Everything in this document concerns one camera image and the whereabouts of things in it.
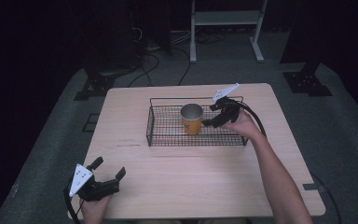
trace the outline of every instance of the forearm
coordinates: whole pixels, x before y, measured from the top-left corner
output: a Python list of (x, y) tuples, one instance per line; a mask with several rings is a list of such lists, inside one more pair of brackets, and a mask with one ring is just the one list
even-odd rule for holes
[(251, 137), (260, 166), (265, 192), (277, 223), (312, 223), (296, 183), (289, 175), (267, 138)]

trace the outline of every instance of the gray carpet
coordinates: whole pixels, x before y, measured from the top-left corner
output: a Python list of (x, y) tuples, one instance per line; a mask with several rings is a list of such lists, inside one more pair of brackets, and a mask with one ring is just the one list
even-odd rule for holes
[[(319, 176), (337, 202), (342, 223), (358, 223), (358, 105), (343, 87), (339, 76), (324, 65), (317, 77), (333, 96), (309, 97), (293, 94), (282, 72), (298, 71), (303, 64), (279, 64), (288, 33), (262, 33), (260, 48), (263, 63), (255, 60), (250, 34), (227, 35), (212, 45), (197, 45), (198, 61), (190, 66), (182, 85), (268, 83), (276, 93), (283, 113), (311, 172)], [(175, 46), (188, 52), (189, 45)], [(163, 51), (156, 69), (131, 86), (178, 85), (188, 65), (187, 56), (174, 49), (172, 56)], [(145, 57), (145, 69), (157, 60)], [(142, 74), (120, 77), (115, 88), (127, 87)], [(74, 74), (39, 135), (18, 177), (16, 188), (0, 209), (0, 223), (72, 223), (66, 215), (63, 187), (77, 163), (83, 163), (92, 133), (83, 133), (91, 113), (99, 113), (103, 97), (74, 101), (87, 76)], [(326, 192), (321, 193), (326, 213), (315, 223), (338, 223), (337, 212)], [(251, 217), (254, 224), (273, 223), (272, 218)]]

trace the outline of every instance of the dark background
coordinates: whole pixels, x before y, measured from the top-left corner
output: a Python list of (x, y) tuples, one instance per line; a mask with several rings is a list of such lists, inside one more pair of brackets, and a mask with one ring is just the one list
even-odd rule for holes
[[(131, 24), (166, 50), (169, 29), (190, 26), (189, 0), (92, 2), (0, 0), (0, 206), (76, 71), (86, 64), (97, 70), (137, 65), (142, 51), (133, 45)], [(209, 3), (198, 0), (198, 10), (261, 5)], [(109, 10), (116, 16), (103, 23)], [(358, 1), (269, 0), (263, 30), (291, 30), (282, 63), (303, 63), (316, 55), (358, 103)]]

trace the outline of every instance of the human arm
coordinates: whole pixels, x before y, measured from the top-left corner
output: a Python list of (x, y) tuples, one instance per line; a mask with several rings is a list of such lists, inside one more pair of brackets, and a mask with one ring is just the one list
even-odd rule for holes
[(249, 138), (252, 142), (264, 190), (276, 222), (312, 223), (310, 213), (295, 181), (273, 151), (267, 137), (258, 130), (250, 115), (241, 110), (234, 123), (226, 123), (222, 128), (230, 129)]
[(81, 212), (83, 214), (85, 224), (102, 223), (106, 207), (111, 199), (112, 194), (101, 198), (100, 201), (83, 202)]

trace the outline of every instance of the metal stand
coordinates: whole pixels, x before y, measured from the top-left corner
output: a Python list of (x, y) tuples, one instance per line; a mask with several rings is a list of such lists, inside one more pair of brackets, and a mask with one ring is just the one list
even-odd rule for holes
[(191, 6), (191, 40), (190, 40), (190, 62), (197, 62), (196, 48), (196, 26), (198, 25), (244, 25), (255, 24), (255, 36), (250, 37), (252, 48), (258, 62), (264, 62), (260, 47), (257, 41), (260, 35), (261, 25), (266, 12), (267, 1), (263, 1), (260, 10), (247, 11), (208, 11), (196, 12), (196, 0), (193, 0)]
[(285, 72), (284, 78), (293, 93), (307, 93), (309, 96), (331, 96), (331, 92), (315, 76), (320, 62), (307, 62), (300, 72)]
[(87, 101), (89, 97), (106, 96), (114, 83), (114, 78), (87, 79), (83, 89), (77, 92), (74, 101)]

